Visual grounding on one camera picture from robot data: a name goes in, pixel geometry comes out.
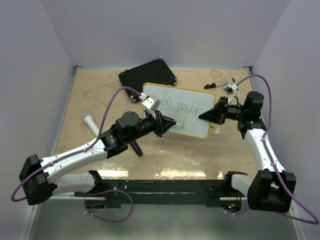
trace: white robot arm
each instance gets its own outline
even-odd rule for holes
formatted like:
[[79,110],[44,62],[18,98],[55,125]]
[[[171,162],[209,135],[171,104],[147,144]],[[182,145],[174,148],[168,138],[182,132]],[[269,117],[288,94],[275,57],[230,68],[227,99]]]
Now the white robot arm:
[[[234,96],[235,90],[237,90],[236,86],[230,88],[229,94]],[[248,205],[252,210],[287,212],[292,198],[280,185],[274,165],[291,193],[295,189],[296,177],[293,173],[286,172],[280,164],[270,145],[269,136],[265,135],[267,128],[261,120],[264,96],[259,92],[251,91],[246,96],[243,105],[238,101],[237,105],[232,105],[230,104],[231,100],[229,97],[223,96],[214,108],[199,116],[199,119],[219,125],[224,124],[226,119],[238,121],[237,128],[253,153],[258,170],[255,178],[251,179],[242,172],[229,172],[229,186],[247,196]],[[263,140],[265,140],[273,161],[267,154]]]
[[36,170],[48,166],[23,185],[28,204],[39,204],[52,195],[61,193],[88,193],[92,190],[95,192],[97,189],[102,190],[102,179],[97,171],[70,175],[68,173],[87,164],[118,155],[128,149],[128,144],[134,143],[136,139],[151,132],[162,137],[176,124],[174,119],[162,115],[157,110],[161,103],[159,99],[144,93],[141,93],[140,99],[146,112],[145,118],[141,119],[137,113],[129,111],[117,119],[109,130],[103,132],[98,140],[94,138],[82,146],[59,155],[42,159],[39,159],[37,155],[28,157],[19,175],[21,182]]

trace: black metal bar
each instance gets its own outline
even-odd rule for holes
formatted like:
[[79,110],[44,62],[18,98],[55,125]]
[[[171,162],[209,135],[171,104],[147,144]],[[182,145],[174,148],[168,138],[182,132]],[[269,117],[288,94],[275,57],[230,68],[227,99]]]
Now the black metal bar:
[[[205,205],[220,207],[220,197],[236,197],[238,191],[226,187],[223,180],[103,180],[106,190],[118,189],[127,192],[134,204],[154,205]],[[76,197],[88,197],[83,192],[75,192]],[[107,195],[107,208],[120,208],[129,204],[129,199],[121,193]]]

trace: gray wall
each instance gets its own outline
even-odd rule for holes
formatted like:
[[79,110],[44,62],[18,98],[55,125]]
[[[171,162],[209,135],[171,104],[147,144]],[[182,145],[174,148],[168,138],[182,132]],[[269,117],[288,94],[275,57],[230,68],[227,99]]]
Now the gray wall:
[[26,157],[51,153],[72,64],[39,0],[1,1],[0,33],[0,239],[15,240],[27,203],[10,196]]
[[[270,83],[270,139],[277,158],[297,178],[295,195],[320,217],[320,1],[291,0],[253,70]],[[259,79],[255,86],[265,96]],[[267,104],[264,116],[268,114]],[[300,211],[305,218],[311,218]],[[308,239],[320,227],[304,224]]]
[[40,0],[70,59],[86,67],[251,66],[289,0]]

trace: green handwriting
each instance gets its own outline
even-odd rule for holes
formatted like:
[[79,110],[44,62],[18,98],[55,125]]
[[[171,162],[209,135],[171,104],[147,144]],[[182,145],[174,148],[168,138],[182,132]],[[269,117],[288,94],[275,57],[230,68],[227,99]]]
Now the green handwriting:
[[178,121],[178,120],[175,119],[176,123],[179,124],[179,125],[174,125],[172,128],[173,129],[178,129],[178,130],[186,130],[185,129],[185,120],[186,120],[185,116],[183,117],[183,121],[182,120]]
[[184,103],[180,103],[178,104],[178,107],[176,109],[177,112],[185,112],[187,114],[192,113],[192,114],[197,114],[199,110],[201,110],[202,108],[194,107],[194,103],[192,103],[191,107],[185,105]]
[[171,107],[171,103],[172,103],[172,101],[171,101],[171,99],[170,99],[170,98],[167,98],[166,100],[165,100],[165,99],[163,99],[163,100],[162,100],[162,102],[161,102],[161,108],[160,108],[160,111],[162,110],[162,107],[163,107],[163,106],[168,106],[170,109],[172,109],[172,107]]

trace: beige surface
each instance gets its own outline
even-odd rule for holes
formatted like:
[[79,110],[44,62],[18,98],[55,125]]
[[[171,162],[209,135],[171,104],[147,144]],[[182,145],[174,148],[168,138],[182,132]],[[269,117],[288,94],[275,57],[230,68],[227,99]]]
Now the beige surface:
[[[118,74],[123,69],[80,69],[63,120],[56,154],[81,146],[95,136],[83,122],[83,114],[91,113],[100,126],[105,107],[114,91],[121,87]],[[216,82],[232,74],[236,82],[248,76],[243,69],[173,69],[177,86],[202,90],[204,85]],[[217,95],[226,94],[221,87],[212,89]],[[239,86],[242,102],[252,91],[249,80]],[[142,115],[142,105],[131,103],[124,91],[111,105],[104,130],[127,111]],[[175,133],[162,138],[153,133],[137,140],[143,151],[138,157],[129,146],[128,150],[112,158],[88,164],[73,174],[98,170],[103,178],[121,179],[221,179],[228,171],[240,171],[256,175],[256,165],[251,151],[242,140],[237,122],[226,120],[224,125],[211,128],[208,138],[200,139]]]

